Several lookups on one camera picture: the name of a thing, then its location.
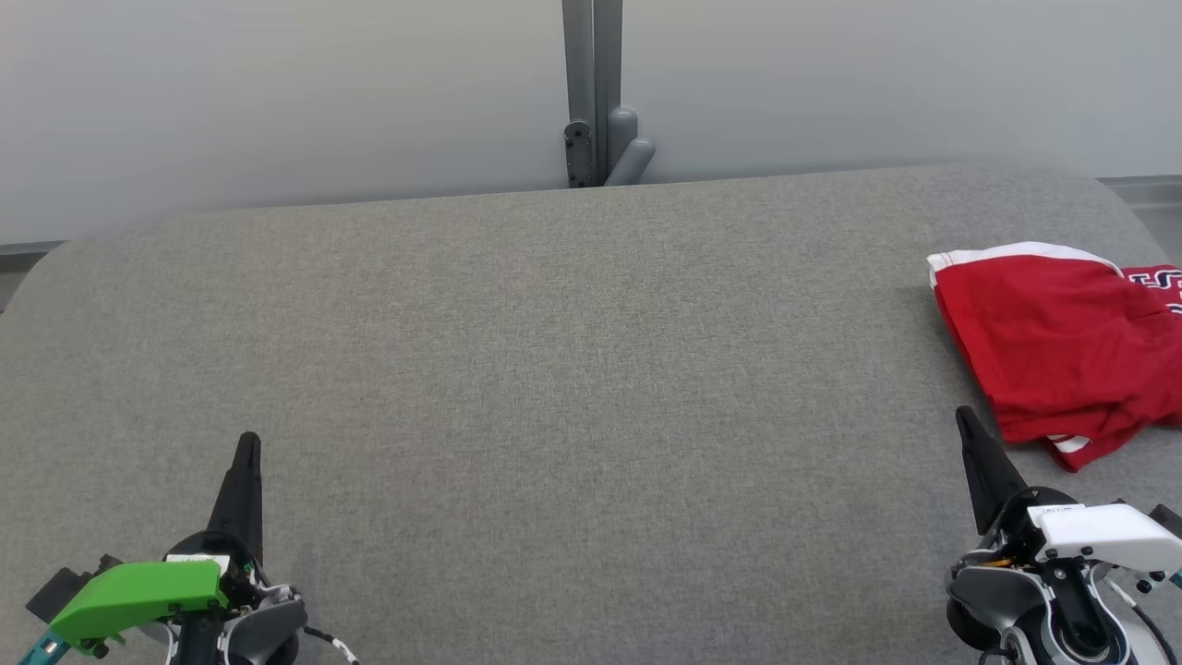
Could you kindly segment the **grey fabric sofa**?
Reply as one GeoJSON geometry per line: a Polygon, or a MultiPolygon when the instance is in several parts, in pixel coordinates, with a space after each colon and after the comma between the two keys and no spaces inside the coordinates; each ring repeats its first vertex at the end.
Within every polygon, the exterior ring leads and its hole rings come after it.
{"type": "Polygon", "coordinates": [[[199,532],[262,441],[264,568],[363,665],[966,665],[986,413],[926,257],[1168,261],[1009,164],[258,208],[61,245],[0,314],[0,665],[25,604],[199,532]]]}

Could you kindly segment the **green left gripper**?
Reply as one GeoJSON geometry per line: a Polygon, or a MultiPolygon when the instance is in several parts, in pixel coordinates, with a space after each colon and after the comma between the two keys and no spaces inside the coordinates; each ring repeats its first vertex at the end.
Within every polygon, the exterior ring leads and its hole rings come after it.
{"type": "MultiPolygon", "coordinates": [[[[234,458],[212,506],[207,529],[236,537],[247,554],[262,561],[261,438],[240,435],[234,458]]],[[[80,591],[48,622],[48,631],[72,648],[100,657],[123,632],[177,613],[225,609],[226,559],[176,559],[126,562],[89,576],[80,591]]]]}

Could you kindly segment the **red white basketball shorts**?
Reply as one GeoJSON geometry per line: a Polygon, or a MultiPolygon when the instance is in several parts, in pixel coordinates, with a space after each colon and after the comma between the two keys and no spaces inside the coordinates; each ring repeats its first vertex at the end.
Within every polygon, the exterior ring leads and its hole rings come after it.
{"type": "Polygon", "coordinates": [[[1182,428],[1182,268],[1048,243],[937,252],[927,268],[1005,441],[1182,428]]]}

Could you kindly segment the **grey metal post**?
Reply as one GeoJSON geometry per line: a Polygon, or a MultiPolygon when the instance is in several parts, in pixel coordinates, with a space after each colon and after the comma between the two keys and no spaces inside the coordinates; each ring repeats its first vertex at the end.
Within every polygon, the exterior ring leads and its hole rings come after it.
{"type": "Polygon", "coordinates": [[[621,104],[623,0],[561,0],[570,188],[637,185],[656,154],[621,104]]]}

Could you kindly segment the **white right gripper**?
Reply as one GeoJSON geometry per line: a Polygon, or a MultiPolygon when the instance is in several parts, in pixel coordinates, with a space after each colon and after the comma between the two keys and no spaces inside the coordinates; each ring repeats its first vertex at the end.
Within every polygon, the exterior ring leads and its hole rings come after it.
{"type": "MultiPolygon", "coordinates": [[[[1008,501],[1030,489],[974,408],[955,412],[961,458],[970,489],[972,517],[979,535],[987,534],[1008,501]]],[[[1084,558],[1142,573],[1182,571],[1182,537],[1125,502],[1106,506],[1035,506],[1031,524],[1045,542],[1037,561],[1084,558]]]]}

